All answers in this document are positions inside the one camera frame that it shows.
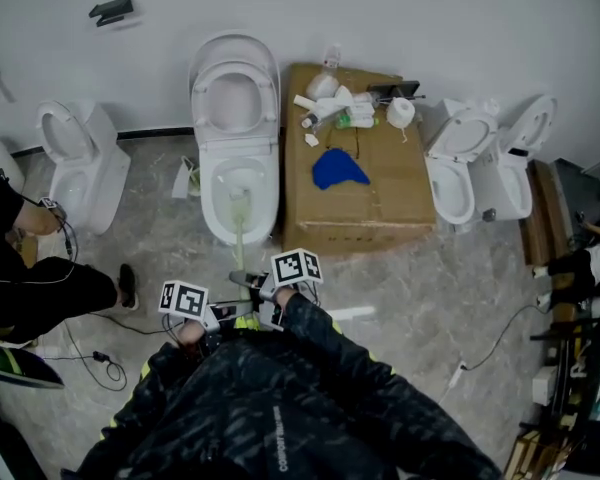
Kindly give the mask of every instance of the white toilet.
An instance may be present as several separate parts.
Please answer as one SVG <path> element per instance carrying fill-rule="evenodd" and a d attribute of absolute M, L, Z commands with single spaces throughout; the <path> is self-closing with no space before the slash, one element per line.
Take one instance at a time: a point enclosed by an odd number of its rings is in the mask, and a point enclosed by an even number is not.
<path fill-rule="evenodd" d="M 558 104 L 551 96 L 537 98 L 513 127 L 501 127 L 493 144 L 471 164 L 476 208 L 495 210 L 496 220 L 526 219 L 533 209 L 527 176 L 529 160 L 551 134 Z"/>
<path fill-rule="evenodd" d="M 468 164 L 494 140 L 498 125 L 489 114 L 443 99 L 420 126 L 427 170 L 438 214 L 447 222 L 468 222 L 475 211 Z"/>
<path fill-rule="evenodd" d="M 131 160 L 117 145 L 118 132 L 95 102 L 38 106 L 42 147 L 55 162 L 49 197 L 74 228 L 104 233 L 116 214 Z"/>
<path fill-rule="evenodd" d="M 205 221 L 217 238 L 236 244 L 233 200 L 247 197 L 242 241 L 262 242 L 275 224 L 280 191 L 278 64 L 249 34 L 217 34 L 194 56 L 189 94 Z"/>

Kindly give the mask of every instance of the blue rag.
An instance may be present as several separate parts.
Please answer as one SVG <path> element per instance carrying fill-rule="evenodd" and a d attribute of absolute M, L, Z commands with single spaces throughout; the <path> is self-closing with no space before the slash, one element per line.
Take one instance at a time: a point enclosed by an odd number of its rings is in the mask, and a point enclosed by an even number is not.
<path fill-rule="evenodd" d="M 343 181 L 370 185 L 371 181 L 351 155 L 342 149 L 326 151 L 313 166 L 313 182 L 322 190 Z"/>

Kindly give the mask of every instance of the marble floor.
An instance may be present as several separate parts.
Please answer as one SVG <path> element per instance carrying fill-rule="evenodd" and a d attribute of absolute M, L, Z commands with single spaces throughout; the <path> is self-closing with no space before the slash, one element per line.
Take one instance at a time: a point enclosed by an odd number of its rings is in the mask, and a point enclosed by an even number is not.
<path fill-rule="evenodd" d="M 232 251 L 207 230 L 197 199 L 171 199 L 180 156 L 196 157 L 191 137 L 120 143 L 132 164 L 117 217 L 101 237 L 79 234 L 80 261 L 111 276 L 131 263 L 141 280 L 142 307 L 133 314 L 112 310 L 126 324 L 160 329 L 157 301 L 162 282 L 182 279 L 210 288 L 216 300 L 234 297 L 226 280 Z M 31 197 L 46 194 L 53 164 L 45 155 L 20 160 Z M 249 249 L 247 265 L 266 265 L 276 245 Z M 389 252 L 321 258 L 327 309 L 372 305 L 373 317 L 343 325 L 351 339 L 368 347 L 441 405 L 497 464 L 504 467 L 518 422 L 534 412 L 531 379 L 542 350 L 528 341 L 548 325 L 533 309 L 511 325 L 493 357 L 447 385 L 461 359 L 472 365 L 490 350 L 511 315 L 546 288 L 524 265 L 517 222 L 480 224 L 463 235 L 448 232 Z M 98 440 L 100 429 L 126 402 L 146 359 L 168 338 L 141 336 L 92 315 L 68 320 L 84 354 L 94 350 L 120 362 L 129 376 L 121 392 L 100 388 L 78 361 L 54 361 L 66 388 L 35 390 L 0 384 L 0 411 L 23 434 L 50 479 L 75 468 Z M 45 335 L 37 353 L 74 355 L 63 326 Z M 104 367 L 94 373 L 106 383 Z"/>

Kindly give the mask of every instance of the hand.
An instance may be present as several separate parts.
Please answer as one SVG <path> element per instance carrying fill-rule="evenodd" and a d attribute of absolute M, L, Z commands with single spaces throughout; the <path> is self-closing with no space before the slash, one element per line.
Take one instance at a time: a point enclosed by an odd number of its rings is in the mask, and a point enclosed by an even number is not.
<path fill-rule="evenodd" d="M 278 304 L 278 306 L 280 306 L 282 308 L 282 311 L 284 311 L 287 307 L 287 303 L 289 302 L 289 299 L 291 297 L 293 297 L 296 293 L 298 293 L 298 292 L 295 290 L 292 290 L 291 288 L 287 288 L 287 287 L 283 286 L 276 292 L 276 295 L 275 295 L 276 304 Z"/>
<path fill-rule="evenodd" d="M 178 341 L 185 347 L 193 347 L 204 336 L 204 327 L 200 322 L 187 320 L 178 331 Z"/>

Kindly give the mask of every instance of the wall mount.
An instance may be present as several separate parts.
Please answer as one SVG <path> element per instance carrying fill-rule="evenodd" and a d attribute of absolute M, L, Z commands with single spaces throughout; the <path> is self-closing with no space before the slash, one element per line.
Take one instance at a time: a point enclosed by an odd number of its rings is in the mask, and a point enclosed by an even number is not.
<path fill-rule="evenodd" d="M 133 12 L 133 3 L 131 0 L 112 0 L 104 4 L 96 5 L 89 13 L 89 18 L 100 16 L 96 27 L 110 25 L 122 21 L 125 14 Z"/>

